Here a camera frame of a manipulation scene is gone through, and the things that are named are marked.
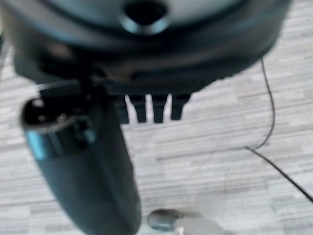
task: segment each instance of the blurry object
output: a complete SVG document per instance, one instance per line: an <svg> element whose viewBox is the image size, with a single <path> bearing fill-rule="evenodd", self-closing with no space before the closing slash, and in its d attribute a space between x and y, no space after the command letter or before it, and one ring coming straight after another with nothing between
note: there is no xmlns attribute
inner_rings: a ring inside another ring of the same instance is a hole
<svg viewBox="0 0 313 235"><path fill-rule="evenodd" d="M176 235L235 235L214 221L176 210L156 210L149 215L148 224L158 231L175 231Z"/></svg>
<svg viewBox="0 0 313 235"><path fill-rule="evenodd" d="M171 118L180 120L192 93L273 47L290 3L0 0L16 72L39 85L42 100L28 101L22 112L28 144L79 228L89 235L133 235L139 228L139 196L119 126L129 122L125 96L145 122L150 94L154 121L162 123L171 94ZM205 224L181 216L163 211L158 219L182 233Z"/></svg>

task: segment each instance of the metal screw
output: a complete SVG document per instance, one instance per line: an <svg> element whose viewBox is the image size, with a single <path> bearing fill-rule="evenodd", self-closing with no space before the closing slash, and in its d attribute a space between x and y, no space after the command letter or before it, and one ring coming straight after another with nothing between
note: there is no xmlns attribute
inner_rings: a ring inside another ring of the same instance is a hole
<svg viewBox="0 0 313 235"><path fill-rule="evenodd" d="M37 108L43 108L45 106L44 101L42 99L33 100L32 105Z"/></svg>

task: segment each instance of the gray striped carpet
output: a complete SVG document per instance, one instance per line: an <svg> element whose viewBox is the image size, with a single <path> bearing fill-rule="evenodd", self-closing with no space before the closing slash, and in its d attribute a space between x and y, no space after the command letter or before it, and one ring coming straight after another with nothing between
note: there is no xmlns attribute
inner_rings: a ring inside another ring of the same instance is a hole
<svg viewBox="0 0 313 235"><path fill-rule="evenodd" d="M277 124L260 152L313 195L313 1L296 0L265 58ZM35 86L15 75L12 52L0 82L0 235L81 235L55 201L25 144L18 116ZM260 64L195 94L184 119L123 126L144 218L152 210L199 211L237 235L312 235L313 205L241 147L269 131ZM143 220L140 235L154 235Z"/></svg>

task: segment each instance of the cylindrical handle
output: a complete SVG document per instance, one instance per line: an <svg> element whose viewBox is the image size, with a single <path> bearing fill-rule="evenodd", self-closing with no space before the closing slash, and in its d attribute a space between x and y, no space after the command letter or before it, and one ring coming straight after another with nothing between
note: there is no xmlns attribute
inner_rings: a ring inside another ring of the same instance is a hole
<svg viewBox="0 0 313 235"><path fill-rule="evenodd" d="M112 105L58 114L55 109L62 104L40 109L34 103L25 105L22 126L64 210L88 235L135 234L140 226L140 201Z"/></svg>

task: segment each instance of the wire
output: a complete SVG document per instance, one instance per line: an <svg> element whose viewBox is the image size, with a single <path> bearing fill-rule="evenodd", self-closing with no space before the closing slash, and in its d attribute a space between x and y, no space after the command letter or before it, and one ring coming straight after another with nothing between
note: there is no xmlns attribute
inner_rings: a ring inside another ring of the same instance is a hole
<svg viewBox="0 0 313 235"><path fill-rule="evenodd" d="M266 68L265 68L265 63L264 63L264 59L262 58L261 60L262 63L262 71L263 71L263 75L264 75L264 79L265 79L265 83L266 83L266 87L268 89L268 95L270 97L270 102L271 102L271 109L272 109L272 125L271 128L269 130L269 133L267 134L266 138L264 139L264 141L252 148L252 147L248 147L245 146L244 149L252 152L253 154L259 156L260 158L262 158L263 160L265 160L267 163L269 163L272 167L274 167L282 176L284 176L292 185L294 185L301 193L303 193L303 195L310 201L313 203L313 197L310 196L308 194L308 192L306 192L298 183L296 183L292 178L290 178L289 175L287 175L282 169L280 169L275 163L273 163L271 160L269 160L267 157L265 157L264 155L258 153L256 150L262 148L270 139L271 135L273 134L274 128L275 128L275 124L276 124L276 108L275 108L275 102L274 102L274 98L273 98L273 94L272 91L270 89L269 83L268 83L268 76L266 73Z"/></svg>
<svg viewBox="0 0 313 235"><path fill-rule="evenodd" d="M244 147L244 149L251 151L255 155L259 156L260 158L263 158L266 162L268 162L270 165L272 165L276 170L279 171L290 183L292 183L300 192L304 194L304 196L313 203L313 197L311 197L299 184L297 184L293 179L291 179L283 170L281 170L275 163L273 163L271 160L269 160L267 157L263 156L262 154L258 153L257 151L253 150L249 147Z"/></svg>
<svg viewBox="0 0 313 235"><path fill-rule="evenodd" d="M275 102L274 102L274 97L273 97L272 91L271 91L269 83L268 83L268 75L266 73L266 68L265 68L265 63L264 63L264 59L263 58L261 59L261 64L262 64L262 72L263 72L263 75L264 75L265 84L266 84L266 88L268 90L268 95L269 95L271 109L272 109L272 125L270 127L270 130L269 130L267 136L263 140L263 142L261 144L259 144L258 146L252 148L253 150L258 150L258 149L262 148L268 142L268 140L270 139L271 135L273 134L273 131L274 131L274 128L275 128L275 124L276 124Z"/></svg>

